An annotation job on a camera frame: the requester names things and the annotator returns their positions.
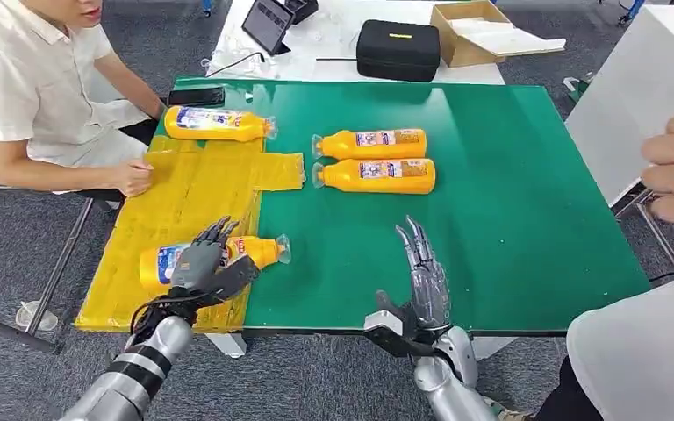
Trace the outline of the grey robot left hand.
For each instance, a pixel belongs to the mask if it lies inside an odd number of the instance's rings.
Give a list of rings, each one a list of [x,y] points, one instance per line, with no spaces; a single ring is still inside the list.
[[[260,269],[247,254],[225,257],[226,242],[238,225],[224,216],[200,232],[176,261],[169,296],[213,306],[238,295],[254,282]]]

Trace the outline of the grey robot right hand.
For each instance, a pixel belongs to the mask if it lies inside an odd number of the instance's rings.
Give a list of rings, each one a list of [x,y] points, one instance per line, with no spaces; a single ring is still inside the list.
[[[405,217],[411,228],[396,225],[410,269],[410,300],[397,306],[384,290],[376,292],[379,310],[386,310],[402,323],[401,334],[442,331],[450,326],[451,300],[445,269],[436,259],[425,228],[411,216]]]

